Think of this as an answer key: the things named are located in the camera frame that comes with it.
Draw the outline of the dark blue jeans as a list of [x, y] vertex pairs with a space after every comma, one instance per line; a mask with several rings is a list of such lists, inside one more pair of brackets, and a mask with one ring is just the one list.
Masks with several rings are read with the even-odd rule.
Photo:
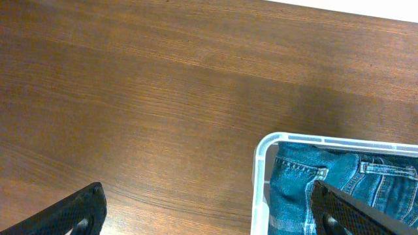
[[417, 227], [417, 159], [281, 142], [270, 179], [269, 234], [315, 234], [314, 181]]

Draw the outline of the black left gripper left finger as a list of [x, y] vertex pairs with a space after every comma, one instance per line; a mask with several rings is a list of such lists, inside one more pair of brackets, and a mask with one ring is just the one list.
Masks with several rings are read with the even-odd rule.
[[99, 235], [106, 213], [106, 197], [102, 184], [94, 182], [1, 231], [1, 234]]

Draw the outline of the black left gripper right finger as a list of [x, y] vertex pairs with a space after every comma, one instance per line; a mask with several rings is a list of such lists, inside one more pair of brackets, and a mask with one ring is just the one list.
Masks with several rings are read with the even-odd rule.
[[310, 207], [319, 235], [417, 235], [417, 229], [321, 180], [314, 182]]

